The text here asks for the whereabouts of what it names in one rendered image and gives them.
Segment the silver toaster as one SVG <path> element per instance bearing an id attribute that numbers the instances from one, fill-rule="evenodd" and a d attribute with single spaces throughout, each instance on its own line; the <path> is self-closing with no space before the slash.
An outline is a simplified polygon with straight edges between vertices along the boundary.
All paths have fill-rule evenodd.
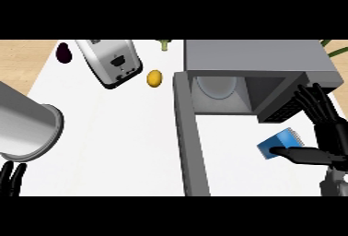
<path id="1" fill-rule="evenodd" d="M 132 40 L 77 40 L 86 63 L 107 89 L 116 89 L 144 71 Z"/>

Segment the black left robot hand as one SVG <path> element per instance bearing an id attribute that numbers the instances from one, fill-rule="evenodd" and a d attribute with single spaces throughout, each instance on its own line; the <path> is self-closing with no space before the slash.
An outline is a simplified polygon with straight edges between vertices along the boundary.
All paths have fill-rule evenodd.
<path id="1" fill-rule="evenodd" d="M 27 172 L 27 164 L 21 163 L 14 167 L 8 161 L 0 170 L 0 196 L 18 196 L 21 193 L 23 178 Z"/>

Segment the green vegetable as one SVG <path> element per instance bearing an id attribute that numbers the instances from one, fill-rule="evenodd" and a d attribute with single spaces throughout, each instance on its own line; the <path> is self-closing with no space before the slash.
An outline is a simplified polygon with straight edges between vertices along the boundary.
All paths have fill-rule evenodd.
<path id="1" fill-rule="evenodd" d="M 161 43 L 163 51 L 167 51 L 169 44 L 172 43 L 172 40 L 157 40 Z"/>

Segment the yellow lemon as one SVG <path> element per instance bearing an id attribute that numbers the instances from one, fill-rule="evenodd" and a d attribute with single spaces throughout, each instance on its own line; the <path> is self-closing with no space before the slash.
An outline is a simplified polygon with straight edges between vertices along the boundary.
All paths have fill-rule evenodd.
<path id="1" fill-rule="evenodd" d="M 163 73 L 160 70 L 153 70 L 150 73 L 148 73 L 148 84 L 154 87 L 154 88 L 158 88 L 160 85 L 163 84 L 163 79 L 164 79 L 164 76 L 163 76 Z"/>

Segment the grey microwave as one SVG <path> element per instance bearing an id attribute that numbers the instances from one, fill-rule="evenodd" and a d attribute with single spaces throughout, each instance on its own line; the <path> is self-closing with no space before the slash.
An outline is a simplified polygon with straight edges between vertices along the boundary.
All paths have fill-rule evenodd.
<path id="1" fill-rule="evenodd" d="M 299 87 L 332 92 L 343 77 L 316 40 L 188 40 L 184 42 L 195 113 L 254 115 L 279 124 L 303 107 Z"/>

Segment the grey microwave door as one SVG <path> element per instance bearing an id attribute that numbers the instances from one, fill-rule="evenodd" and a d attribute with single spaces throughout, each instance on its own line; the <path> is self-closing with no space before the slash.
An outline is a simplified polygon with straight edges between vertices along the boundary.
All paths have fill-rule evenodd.
<path id="1" fill-rule="evenodd" d="M 192 102 L 188 74 L 178 72 L 173 77 L 175 113 L 179 148 L 184 169 L 184 191 L 186 196 L 210 196 L 210 186 L 197 115 Z"/>

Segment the dark purple eggplant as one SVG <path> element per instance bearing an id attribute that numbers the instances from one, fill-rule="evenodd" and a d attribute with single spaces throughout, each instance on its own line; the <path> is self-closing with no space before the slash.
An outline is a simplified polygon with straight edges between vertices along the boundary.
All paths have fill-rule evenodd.
<path id="1" fill-rule="evenodd" d="M 66 42 L 63 42 L 58 46 L 57 58 L 63 64 L 69 64 L 73 61 L 73 53 Z"/>

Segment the green plant leaves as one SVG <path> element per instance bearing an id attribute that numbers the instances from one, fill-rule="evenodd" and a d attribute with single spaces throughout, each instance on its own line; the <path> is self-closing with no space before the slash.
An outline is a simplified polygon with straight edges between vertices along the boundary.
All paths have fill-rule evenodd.
<path id="1" fill-rule="evenodd" d="M 321 40 L 321 44 L 330 57 L 348 52 L 348 40 Z"/>

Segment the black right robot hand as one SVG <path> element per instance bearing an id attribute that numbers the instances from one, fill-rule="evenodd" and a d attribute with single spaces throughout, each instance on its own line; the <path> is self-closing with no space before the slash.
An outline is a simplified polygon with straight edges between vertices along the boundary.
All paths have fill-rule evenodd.
<path id="1" fill-rule="evenodd" d="M 315 124 L 318 147 L 272 147 L 271 153 L 285 157 L 296 164 L 328 165 L 338 171 L 348 171 L 348 121 L 340 116 L 334 103 L 319 83 L 315 92 L 300 85 L 294 99 Z"/>

